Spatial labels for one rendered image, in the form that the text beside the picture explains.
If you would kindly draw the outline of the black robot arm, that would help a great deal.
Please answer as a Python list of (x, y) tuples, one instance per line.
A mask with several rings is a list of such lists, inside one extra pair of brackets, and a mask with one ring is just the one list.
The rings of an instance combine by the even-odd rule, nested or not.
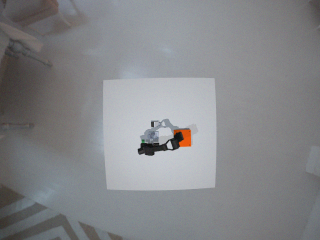
[[(174, 135), (174, 138), (169, 139), (165, 144), (162, 145), (158, 145), (158, 146), (151, 146), (151, 145), (147, 145), (147, 146), (142, 146), (141, 148), (138, 148), (138, 154), (142, 155), (145, 154), (146, 156), (153, 156), (155, 155), (155, 152), (158, 151), (167, 151), (167, 150), (176, 150), (179, 149), (180, 147), (180, 142), (182, 142), (184, 140), (183, 134), (182, 132), (178, 132)], [(171, 142), (171, 145), (173, 147), (173, 149), (170, 149), (167, 147), (167, 143)]]

